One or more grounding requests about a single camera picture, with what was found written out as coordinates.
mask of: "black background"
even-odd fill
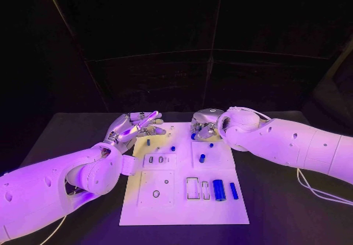
[[[5,6],[0,172],[58,112],[302,110],[353,31],[349,1],[58,6]]]

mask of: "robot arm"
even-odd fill
[[[158,111],[123,114],[112,124],[104,142],[91,149],[0,177],[0,243],[39,230],[113,190],[120,173],[133,174],[135,158],[123,153],[133,147],[136,137],[166,134],[150,125],[163,123],[161,117]],[[80,191],[68,193],[65,181]]]
[[[254,110],[205,109],[195,113],[194,138],[220,135],[238,151],[250,151],[267,160],[325,173],[353,184],[353,138],[333,134],[299,122],[263,120]]]

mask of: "table surface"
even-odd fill
[[[22,166],[93,147],[122,113],[55,114]],[[166,112],[166,122],[191,121],[194,113]],[[302,112],[270,117],[309,124]],[[296,169],[250,152],[233,151],[250,225],[120,226],[127,176],[113,191],[68,215],[47,244],[352,244],[353,208],[318,198],[299,184]],[[315,188],[353,200],[346,182],[303,171]],[[6,242],[39,244],[60,221]]]

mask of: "blue cylinder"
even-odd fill
[[[215,197],[217,201],[222,202],[227,200],[227,193],[225,193],[225,187],[224,187],[224,181],[222,180],[214,180],[214,190],[215,190]]]
[[[205,162],[205,157],[207,157],[207,155],[205,154],[201,154],[201,163]]]
[[[231,183],[231,189],[233,189],[233,193],[234,193],[234,198],[240,199],[234,183]]]

